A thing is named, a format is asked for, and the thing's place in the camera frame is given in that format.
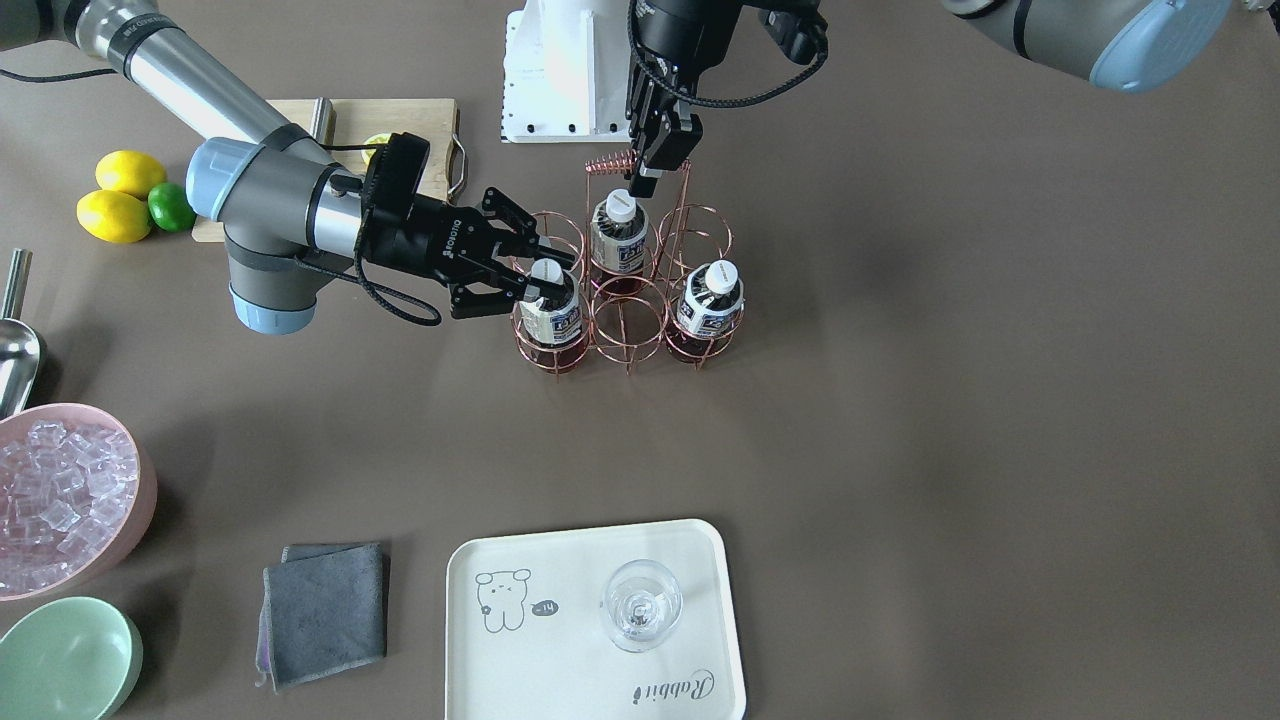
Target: clear glass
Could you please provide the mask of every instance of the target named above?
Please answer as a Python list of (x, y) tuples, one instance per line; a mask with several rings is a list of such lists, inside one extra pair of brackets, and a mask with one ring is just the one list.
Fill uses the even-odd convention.
[(653, 560), (632, 560), (604, 585), (604, 626), (613, 644), (645, 652), (663, 643), (680, 621), (684, 598), (676, 575)]

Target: bowl of ice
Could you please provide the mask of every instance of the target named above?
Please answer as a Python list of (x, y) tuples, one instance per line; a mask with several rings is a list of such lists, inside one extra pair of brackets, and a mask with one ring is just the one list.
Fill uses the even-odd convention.
[(155, 505), (151, 461), (108, 413), (56, 404), (0, 420), (0, 602), (110, 569)]

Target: yellow lemon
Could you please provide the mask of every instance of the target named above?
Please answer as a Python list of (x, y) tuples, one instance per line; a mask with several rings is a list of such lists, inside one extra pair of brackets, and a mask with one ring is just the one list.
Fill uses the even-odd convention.
[(151, 232), (147, 204), (115, 190), (95, 190), (76, 204), (81, 227), (108, 242), (137, 242)]
[[(369, 140), (366, 140), (361, 145), (387, 145), (387, 141), (389, 141), (390, 138), (392, 138), (392, 133), (389, 133), (389, 132), (380, 132), (380, 133), (370, 137)], [(376, 150), (369, 150), (369, 149), (365, 149), (365, 150), (360, 151), (360, 156), (365, 159), (365, 164), (366, 165), (369, 164), (370, 160), (374, 159), (374, 152)]]
[(138, 199), (145, 199), (152, 187), (169, 179), (160, 160), (137, 150), (108, 154), (97, 161), (93, 177), (102, 190), (118, 190)]

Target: metal scoop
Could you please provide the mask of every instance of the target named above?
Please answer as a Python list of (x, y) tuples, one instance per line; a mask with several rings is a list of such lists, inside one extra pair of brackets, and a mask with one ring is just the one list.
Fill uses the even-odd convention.
[(29, 272), (31, 251), (14, 250), (4, 291), (4, 316), (0, 318), (0, 418), (14, 415), (27, 406), (44, 357), (40, 336), (18, 320)]

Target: bear drawing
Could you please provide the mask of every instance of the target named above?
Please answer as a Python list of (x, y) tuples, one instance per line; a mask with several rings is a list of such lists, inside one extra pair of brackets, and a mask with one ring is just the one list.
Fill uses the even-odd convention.
[(484, 615), (484, 628), (490, 633), (518, 630), (525, 624), (525, 598), (529, 597), (529, 570), (480, 573), (476, 575), (476, 600)]

